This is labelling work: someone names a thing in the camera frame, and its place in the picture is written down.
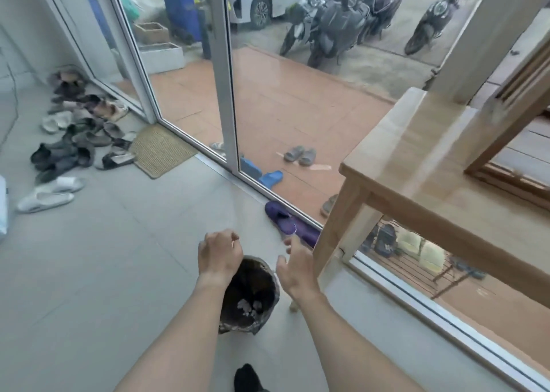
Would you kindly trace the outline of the person's left hand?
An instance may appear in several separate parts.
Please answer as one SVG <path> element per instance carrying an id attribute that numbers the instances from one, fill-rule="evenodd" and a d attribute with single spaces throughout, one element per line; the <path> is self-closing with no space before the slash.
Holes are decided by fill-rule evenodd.
<path id="1" fill-rule="evenodd" d="M 209 250 L 198 246 L 197 261 L 199 277 L 197 286 L 215 286 L 226 289 L 237 273 L 244 253 L 242 250 Z"/>

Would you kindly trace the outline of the waste bin with black bag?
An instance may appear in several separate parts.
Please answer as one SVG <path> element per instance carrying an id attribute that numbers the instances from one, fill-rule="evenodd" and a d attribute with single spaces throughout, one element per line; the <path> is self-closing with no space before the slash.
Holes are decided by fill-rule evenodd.
<path id="1" fill-rule="evenodd" d="M 237 309 L 237 303 L 243 298 L 249 302 L 262 302 L 264 310 L 258 319 L 244 317 Z M 261 258 L 244 256 L 225 290 L 218 334 L 240 332 L 256 335 L 270 319 L 279 298 L 279 283 L 269 265 Z"/>

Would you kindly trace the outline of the purple slipper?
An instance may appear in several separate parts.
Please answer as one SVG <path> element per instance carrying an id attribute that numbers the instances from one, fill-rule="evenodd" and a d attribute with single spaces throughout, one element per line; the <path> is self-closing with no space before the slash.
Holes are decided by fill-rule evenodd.
<path id="1" fill-rule="evenodd" d="M 295 217 L 278 201 L 268 201 L 265 204 L 265 214 L 284 236 L 292 236 L 297 233 Z"/>
<path id="2" fill-rule="evenodd" d="M 292 224 L 294 226 L 294 234 L 313 250 L 320 237 L 319 229 L 297 217 L 292 218 Z"/>

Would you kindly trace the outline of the crumpled paper waste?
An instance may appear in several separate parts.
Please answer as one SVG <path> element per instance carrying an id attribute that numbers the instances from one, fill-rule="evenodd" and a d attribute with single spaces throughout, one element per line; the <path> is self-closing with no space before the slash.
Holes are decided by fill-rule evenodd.
<path id="1" fill-rule="evenodd" d="M 244 298 L 237 303 L 237 309 L 242 312 L 244 317 L 249 317 L 251 319 L 258 319 L 264 310 L 261 301 L 253 300 L 249 302 Z"/>

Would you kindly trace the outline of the woven straw doormat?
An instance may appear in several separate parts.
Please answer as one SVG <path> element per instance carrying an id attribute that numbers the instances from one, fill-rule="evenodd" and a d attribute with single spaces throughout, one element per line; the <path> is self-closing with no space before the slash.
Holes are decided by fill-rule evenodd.
<path id="1" fill-rule="evenodd" d="M 159 124 L 144 127 L 129 149 L 136 155 L 135 165 L 152 180 L 198 153 L 193 146 Z"/>

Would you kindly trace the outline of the person's black sock foot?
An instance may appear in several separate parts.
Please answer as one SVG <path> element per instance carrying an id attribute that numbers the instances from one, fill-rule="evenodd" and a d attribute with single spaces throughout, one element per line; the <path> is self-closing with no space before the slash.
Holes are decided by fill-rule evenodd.
<path id="1" fill-rule="evenodd" d="M 236 370 L 233 381 L 234 392 L 270 392 L 265 389 L 250 363 Z"/>

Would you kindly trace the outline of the white slipper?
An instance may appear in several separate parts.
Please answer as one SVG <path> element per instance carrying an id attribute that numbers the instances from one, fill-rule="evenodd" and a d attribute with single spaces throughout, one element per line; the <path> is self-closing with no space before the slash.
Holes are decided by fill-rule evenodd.
<path id="1" fill-rule="evenodd" d="M 17 204 L 21 214 L 32 214 L 64 206 L 73 201 L 71 193 L 33 192 L 23 197 Z"/>
<path id="2" fill-rule="evenodd" d="M 37 194 L 74 194 L 81 191 L 86 186 L 86 181 L 74 176 L 60 176 L 56 179 L 37 186 Z"/>

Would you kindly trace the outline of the wooden table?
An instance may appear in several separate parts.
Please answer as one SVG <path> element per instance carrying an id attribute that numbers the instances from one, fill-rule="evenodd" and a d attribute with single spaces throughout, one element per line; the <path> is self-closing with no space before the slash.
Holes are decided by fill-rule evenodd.
<path id="1" fill-rule="evenodd" d="M 550 309 L 550 210 L 464 173 L 489 130 L 478 111 L 410 88 L 343 160 L 313 250 L 318 277 L 362 206 Z"/>

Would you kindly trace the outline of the large concrete planter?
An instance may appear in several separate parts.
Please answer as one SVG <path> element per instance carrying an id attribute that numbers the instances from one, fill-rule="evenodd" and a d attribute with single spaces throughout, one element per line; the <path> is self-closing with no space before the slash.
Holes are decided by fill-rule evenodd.
<path id="1" fill-rule="evenodd" d="M 138 49 L 148 75 L 178 70 L 186 66 L 182 47 L 174 43 L 139 44 Z"/>

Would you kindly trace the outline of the small concrete planter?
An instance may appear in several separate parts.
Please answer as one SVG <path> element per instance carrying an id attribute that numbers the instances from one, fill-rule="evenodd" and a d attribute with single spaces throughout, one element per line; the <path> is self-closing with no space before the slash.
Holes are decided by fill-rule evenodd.
<path id="1" fill-rule="evenodd" d="M 169 29 L 158 22 L 134 23 L 133 34 L 138 43 L 153 45 L 170 41 Z"/>

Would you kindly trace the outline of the white scooter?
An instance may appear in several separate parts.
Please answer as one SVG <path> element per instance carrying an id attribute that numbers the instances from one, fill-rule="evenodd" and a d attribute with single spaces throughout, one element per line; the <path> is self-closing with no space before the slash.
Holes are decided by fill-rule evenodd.
<path id="1" fill-rule="evenodd" d="M 313 42 L 319 30 L 319 17 L 326 7 L 326 0 L 299 0 L 285 9 L 285 18 L 290 22 L 283 43 L 279 49 L 280 56 L 286 56 L 293 45 L 310 44 Z"/>

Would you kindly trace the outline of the blue wheeled bin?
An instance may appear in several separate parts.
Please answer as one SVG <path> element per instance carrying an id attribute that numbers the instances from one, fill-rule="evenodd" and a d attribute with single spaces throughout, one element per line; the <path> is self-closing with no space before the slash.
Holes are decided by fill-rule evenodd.
<path id="1" fill-rule="evenodd" d="M 195 1 L 164 0 L 171 32 L 188 44 L 203 41 L 203 16 Z"/>

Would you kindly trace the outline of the black scooter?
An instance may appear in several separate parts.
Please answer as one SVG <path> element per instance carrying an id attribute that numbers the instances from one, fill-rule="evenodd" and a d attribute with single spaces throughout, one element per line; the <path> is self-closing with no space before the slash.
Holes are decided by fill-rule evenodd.
<path id="1" fill-rule="evenodd" d="M 370 13 L 366 25 L 358 36 L 358 45 L 363 44 L 371 37 L 378 37 L 380 40 L 383 31 L 391 26 L 391 21 L 402 3 L 402 0 L 360 1 L 369 7 Z"/>

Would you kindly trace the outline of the dark green scooter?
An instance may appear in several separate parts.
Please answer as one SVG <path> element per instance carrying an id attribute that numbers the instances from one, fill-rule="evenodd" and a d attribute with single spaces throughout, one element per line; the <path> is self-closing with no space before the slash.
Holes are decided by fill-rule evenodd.
<path id="1" fill-rule="evenodd" d="M 418 22 L 415 31 L 404 47 L 405 55 L 414 55 L 423 48 L 432 48 L 433 42 L 460 8 L 460 0 L 437 0 L 432 3 Z"/>

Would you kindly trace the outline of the white pillar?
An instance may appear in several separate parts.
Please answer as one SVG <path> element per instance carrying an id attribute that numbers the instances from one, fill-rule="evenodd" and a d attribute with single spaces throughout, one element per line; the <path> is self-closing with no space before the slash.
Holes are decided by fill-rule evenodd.
<path id="1" fill-rule="evenodd" d="M 481 0 L 430 91 L 455 103 L 469 103 L 547 2 Z"/>

